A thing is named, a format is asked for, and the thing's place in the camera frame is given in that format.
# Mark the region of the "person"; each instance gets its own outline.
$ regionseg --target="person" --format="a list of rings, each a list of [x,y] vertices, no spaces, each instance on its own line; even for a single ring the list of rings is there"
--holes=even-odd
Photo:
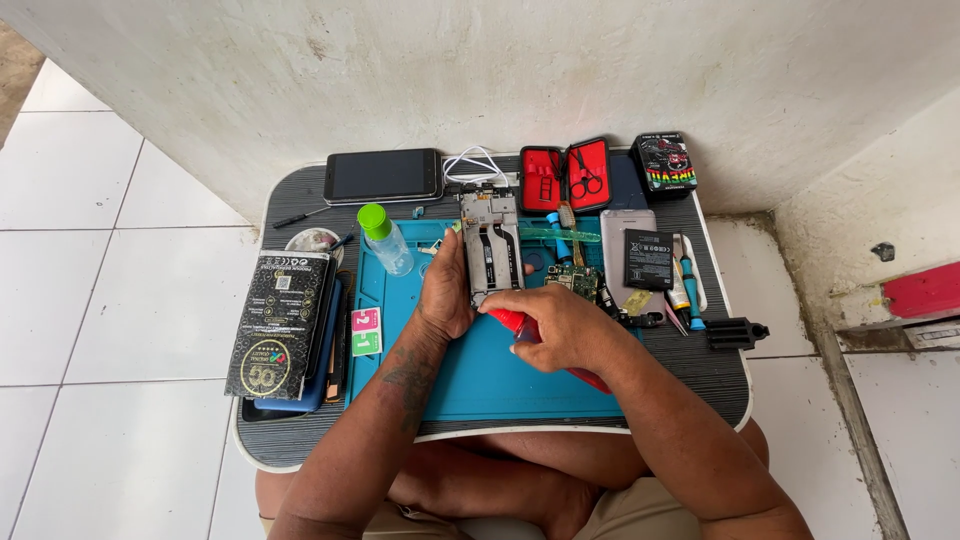
[[[468,538],[448,520],[493,516],[530,522],[547,540],[811,538],[767,472],[759,426],[731,429],[599,307],[558,284],[492,294],[478,311],[534,317],[542,342],[511,350],[542,371],[599,375],[630,434],[414,444],[447,344],[476,316],[466,280],[463,241],[447,230],[414,313],[350,407],[298,472],[257,471],[271,540]]]

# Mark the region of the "black phone battery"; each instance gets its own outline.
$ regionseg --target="black phone battery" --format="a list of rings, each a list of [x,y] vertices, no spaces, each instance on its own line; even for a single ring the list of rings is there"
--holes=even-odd
[[[623,284],[645,290],[673,288],[673,234],[624,231],[627,268]]]

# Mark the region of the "man's left hand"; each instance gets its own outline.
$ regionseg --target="man's left hand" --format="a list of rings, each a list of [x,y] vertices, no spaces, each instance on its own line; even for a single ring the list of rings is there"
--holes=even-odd
[[[445,339],[463,335],[476,316],[467,294],[464,240],[452,229],[445,231],[444,242],[427,267],[417,313]]]

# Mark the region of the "shorts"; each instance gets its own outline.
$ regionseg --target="shorts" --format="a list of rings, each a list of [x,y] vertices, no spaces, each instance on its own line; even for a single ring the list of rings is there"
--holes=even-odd
[[[274,520],[260,518],[270,532]],[[367,540],[471,540],[455,525],[423,512],[383,503],[363,537]],[[677,502],[660,481],[638,479],[623,491],[608,491],[593,508],[587,524],[573,540],[695,540],[700,538],[697,518]]]

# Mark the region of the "forearm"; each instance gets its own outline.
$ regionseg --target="forearm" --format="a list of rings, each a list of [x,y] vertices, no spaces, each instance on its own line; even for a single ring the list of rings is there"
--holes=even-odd
[[[635,341],[600,373],[623,409],[637,449],[664,487],[701,520],[789,504],[750,447]]]
[[[411,316],[374,376],[303,463],[272,538],[360,537],[417,434],[446,343]]]

